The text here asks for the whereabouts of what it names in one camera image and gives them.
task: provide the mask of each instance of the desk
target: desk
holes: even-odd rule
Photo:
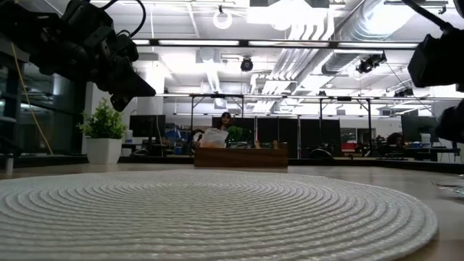
[[[448,148],[406,148],[405,156],[413,157],[418,160],[438,161],[438,153],[460,153],[460,149]]]

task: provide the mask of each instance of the track light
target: track light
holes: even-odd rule
[[[393,97],[408,97],[414,96],[414,91],[412,88],[406,88],[405,90],[395,92]]]
[[[245,57],[243,62],[241,62],[240,69],[242,72],[249,72],[253,70],[253,62],[250,57]]]
[[[382,54],[372,54],[368,58],[360,60],[360,64],[356,66],[356,71],[359,73],[369,73],[371,70],[378,67],[382,62],[386,62],[385,52]]]

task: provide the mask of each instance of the potted plant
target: potted plant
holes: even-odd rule
[[[119,112],[103,98],[92,115],[85,112],[84,124],[79,124],[87,137],[87,158],[91,164],[116,164],[119,160],[126,125]]]

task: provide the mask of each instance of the long hair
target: long hair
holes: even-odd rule
[[[232,116],[229,112],[224,112],[221,116],[220,116],[220,119],[219,120],[216,120],[215,124],[213,125],[213,128],[217,128],[220,130],[220,128],[223,126],[223,118],[224,117],[228,117],[230,120],[229,120],[229,123],[227,123],[225,125],[226,128],[230,128],[232,126]]]

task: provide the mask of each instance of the window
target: window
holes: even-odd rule
[[[76,85],[61,75],[43,75],[33,64],[24,66],[24,82],[32,104],[66,112],[80,113],[79,92]]]
[[[78,123],[76,116],[37,106],[31,107],[54,154],[80,151],[80,147],[74,146],[76,135],[81,137],[76,127]],[[30,112],[30,107],[25,103],[21,104],[20,110],[19,146],[24,152],[49,152]]]

